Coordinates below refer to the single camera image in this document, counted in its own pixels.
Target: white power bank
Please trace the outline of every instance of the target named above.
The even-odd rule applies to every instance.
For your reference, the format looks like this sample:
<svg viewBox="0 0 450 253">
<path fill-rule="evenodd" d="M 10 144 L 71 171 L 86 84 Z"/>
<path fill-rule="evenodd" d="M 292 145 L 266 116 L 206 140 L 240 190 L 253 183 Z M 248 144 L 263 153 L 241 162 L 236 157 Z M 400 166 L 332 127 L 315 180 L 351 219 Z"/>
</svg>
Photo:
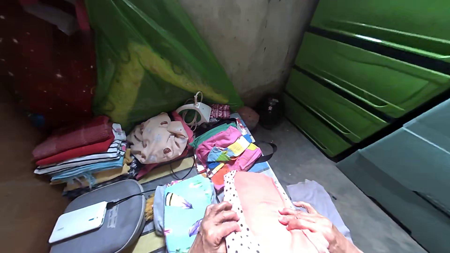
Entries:
<svg viewBox="0 0 450 253">
<path fill-rule="evenodd" d="M 61 215 L 56 221 L 49 243 L 101 227 L 105 218 L 106 204 L 107 202 L 103 201 Z"/>
</svg>

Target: black cable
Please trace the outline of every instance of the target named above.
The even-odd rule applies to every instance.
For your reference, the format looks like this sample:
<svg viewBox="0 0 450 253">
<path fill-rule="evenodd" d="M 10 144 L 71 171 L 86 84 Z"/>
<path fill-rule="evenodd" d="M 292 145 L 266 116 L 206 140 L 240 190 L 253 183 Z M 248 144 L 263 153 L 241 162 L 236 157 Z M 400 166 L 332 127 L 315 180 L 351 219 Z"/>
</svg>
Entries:
<svg viewBox="0 0 450 253">
<path fill-rule="evenodd" d="M 172 171 L 172 175 L 173 175 L 173 177 L 174 177 L 175 179 L 177 179 L 177 180 L 183 180 L 183 179 L 185 179 L 185 178 L 191 173 L 192 169 L 193 169 L 194 166 L 195 166 L 195 157 L 192 156 L 192 159 L 193 159 L 193 163 L 192 163 L 191 169 L 190 169 L 189 172 L 188 172 L 184 177 L 182 177 L 182 178 L 179 178 L 177 175 L 175 175 L 175 172 L 174 172 L 173 169 L 172 169 L 172 164 L 171 164 L 171 163 L 169 164 L 170 170 Z M 122 203 L 122 202 L 124 202 L 124 201 L 127 201 L 127 200 L 129 200 L 129 199 L 131 199 L 131 198 L 133 198 L 133 197 L 135 197 L 135 196 L 139 196 L 139 195 L 142 195 L 142 194 L 144 194 L 144 193 L 146 193 L 146 192 L 150 192 L 150 191 L 156 191 L 156 189 L 153 189 L 153 190 L 146 190 L 146 191 L 143 191 L 143 192 L 136 193 L 136 194 L 133 194 L 133 195 L 131 195 L 131 196 L 125 197 L 125 198 L 123 198 L 123 199 L 119 199 L 119 200 L 117 200 L 117 201 L 111 201 L 111 202 L 108 202 L 108 203 L 106 204 L 106 209 L 111 209 L 111 208 L 113 208 L 113 207 L 114 207 L 115 205 L 117 205 L 117 204 L 120 204 L 120 203 Z"/>
<path fill-rule="evenodd" d="M 123 198 L 123 199 L 119 199 L 119 200 L 117 200 L 117 201 L 111 201 L 111 202 L 108 202 L 108 203 L 106 204 L 106 209 L 111 209 L 111 208 L 113 208 L 113 207 L 114 207 L 115 205 L 117 205 L 117 204 L 120 204 L 120 203 L 122 203 L 122 202 L 124 202 L 124 201 L 126 201 L 126 200 L 129 200 L 129 199 L 131 199 L 131 198 L 133 198 L 133 197 L 135 197 L 135 196 L 139 196 L 139 195 L 142 195 L 142 194 L 144 194 L 144 193 L 146 193 L 146 192 L 150 192 L 150 191 L 156 191 L 156 189 L 153 189 L 153 190 L 146 190 L 146 191 L 143 191 L 143 192 L 136 193 L 136 194 L 133 194 L 133 195 L 131 195 L 131 196 L 125 197 L 125 198 Z"/>
<path fill-rule="evenodd" d="M 192 171 L 192 169 L 194 168 L 195 165 L 195 156 L 192 156 L 192 159 L 194 160 L 194 162 L 192 163 L 191 169 L 189 170 L 189 172 L 182 178 L 179 178 L 177 175 L 175 175 L 175 172 L 172 169 L 172 163 L 169 164 L 170 170 L 172 171 L 172 176 L 177 179 L 177 180 L 183 180 L 185 179 Z"/>
</svg>

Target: gray cushion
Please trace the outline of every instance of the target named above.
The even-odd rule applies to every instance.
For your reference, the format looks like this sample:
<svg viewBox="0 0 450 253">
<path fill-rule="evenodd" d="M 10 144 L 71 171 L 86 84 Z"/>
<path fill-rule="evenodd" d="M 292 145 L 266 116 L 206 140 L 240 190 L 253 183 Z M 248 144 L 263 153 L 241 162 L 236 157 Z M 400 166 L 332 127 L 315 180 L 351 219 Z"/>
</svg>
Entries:
<svg viewBox="0 0 450 253">
<path fill-rule="evenodd" d="M 73 200 L 64 213 L 102 201 L 113 201 L 142 192 L 136 180 L 124 180 L 98 188 Z M 134 243 L 144 228 L 145 197 L 135 196 L 106 211 L 97 230 L 52 245 L 51 253 L 115 253 Z"/>
</svg>

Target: teal fabric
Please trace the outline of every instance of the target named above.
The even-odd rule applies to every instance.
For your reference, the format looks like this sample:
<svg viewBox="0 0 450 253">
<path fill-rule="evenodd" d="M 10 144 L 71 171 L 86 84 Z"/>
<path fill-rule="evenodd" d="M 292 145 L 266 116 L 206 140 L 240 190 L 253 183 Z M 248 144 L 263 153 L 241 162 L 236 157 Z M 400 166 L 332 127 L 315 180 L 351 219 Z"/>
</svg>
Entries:
<svg viewBox="0 0 450 253">
<path fill-rule="evenodd" d="M 214 189 L 208 178 L 197 175 L 164 191 L 164 235 L 167 251 L 188 252 L 211 204 Z"/>
<path fill-rule="evenodd" d="M 197 149 L 197 147 L 204 141 L 208 140 L 210 137 L 216 135 L 216 133 L 225 131 L 228 129 L 229 126 L 236 127 L 236 123 L 230 123 L 230 124 L 222 124 L 218 127 L 214 127 L 213 129 L 209 130 L 208 132 L 200 135 L 199 137 L 196 137 L 193 142 L 189 143 L 194 149 Z"/>
<path fill-rule="evenodd" d="M 95 178 L 92 176 L 92 173 L 121 168 L 122 166 L 123 166 L 123 156 L 114 161 L 78 166 L 60 173 L 55 173 L 51 178 L 51 181 L 61 180 L 64 182 L 71 182 L 76 178 L 84 177 L 89 181 L 89 185 L 93 185 L 95 183 Z"/>
</svg>

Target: concrete wall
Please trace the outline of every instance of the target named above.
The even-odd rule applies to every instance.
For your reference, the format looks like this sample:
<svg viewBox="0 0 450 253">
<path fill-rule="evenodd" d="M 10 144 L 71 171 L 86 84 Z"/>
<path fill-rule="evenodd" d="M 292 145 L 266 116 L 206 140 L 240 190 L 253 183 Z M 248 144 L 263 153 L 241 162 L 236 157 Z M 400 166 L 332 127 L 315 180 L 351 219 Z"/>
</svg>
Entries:
<svg viewBox="0 0 450 253">
<path fill-rule="evenodd" d="M 241 98 L 253 106 L 283 88 L 318 0 L 180 2 Z"/>
</svg>

